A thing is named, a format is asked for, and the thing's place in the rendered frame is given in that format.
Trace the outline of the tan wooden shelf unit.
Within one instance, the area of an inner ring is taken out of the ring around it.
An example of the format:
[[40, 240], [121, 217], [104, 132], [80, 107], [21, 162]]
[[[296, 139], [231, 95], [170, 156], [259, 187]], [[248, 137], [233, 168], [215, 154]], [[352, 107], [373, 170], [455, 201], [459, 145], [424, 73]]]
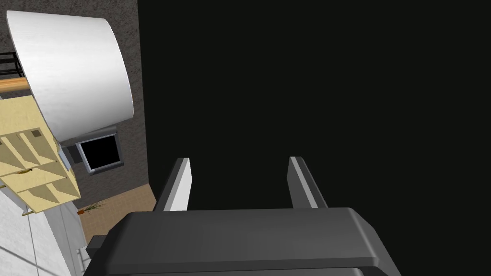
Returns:
[[0, 180], [31, 213], [81, 197], [73, 169], [32, 96], [0, 100]]

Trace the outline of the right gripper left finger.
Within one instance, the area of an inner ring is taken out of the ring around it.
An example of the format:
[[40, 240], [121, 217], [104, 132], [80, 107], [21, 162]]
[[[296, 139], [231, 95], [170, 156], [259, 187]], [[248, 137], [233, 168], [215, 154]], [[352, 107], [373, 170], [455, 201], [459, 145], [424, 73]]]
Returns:
[[192, 185], [190, 158], [178, 158], [163, 191], [156, 197], [154, 211], [186, 211]]

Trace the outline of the black door leaf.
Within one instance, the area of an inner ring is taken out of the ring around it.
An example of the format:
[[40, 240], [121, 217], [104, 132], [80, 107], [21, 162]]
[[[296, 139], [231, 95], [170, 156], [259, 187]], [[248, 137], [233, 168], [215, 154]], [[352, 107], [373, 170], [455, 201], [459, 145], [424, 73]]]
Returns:
[[137, 0], [151, 189], [292, 206], [289, 158], [403, 276], [491, 276], [491, 0]]

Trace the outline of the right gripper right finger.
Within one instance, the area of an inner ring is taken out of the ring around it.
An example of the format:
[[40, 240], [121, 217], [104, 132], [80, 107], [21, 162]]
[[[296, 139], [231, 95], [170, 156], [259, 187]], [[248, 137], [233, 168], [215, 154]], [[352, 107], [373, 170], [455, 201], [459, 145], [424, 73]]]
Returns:
[[327, 204], [302, 157], [289, 158], [287, 183], [293, 208], [327, 208]]

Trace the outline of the dark window with grey frame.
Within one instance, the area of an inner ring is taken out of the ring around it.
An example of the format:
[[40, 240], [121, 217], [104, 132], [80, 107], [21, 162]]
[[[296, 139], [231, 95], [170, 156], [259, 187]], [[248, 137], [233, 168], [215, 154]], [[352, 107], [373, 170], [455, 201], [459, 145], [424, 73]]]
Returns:
[[89, 175], [95, 175], [124, 165], [118, 133], [76, 143]]

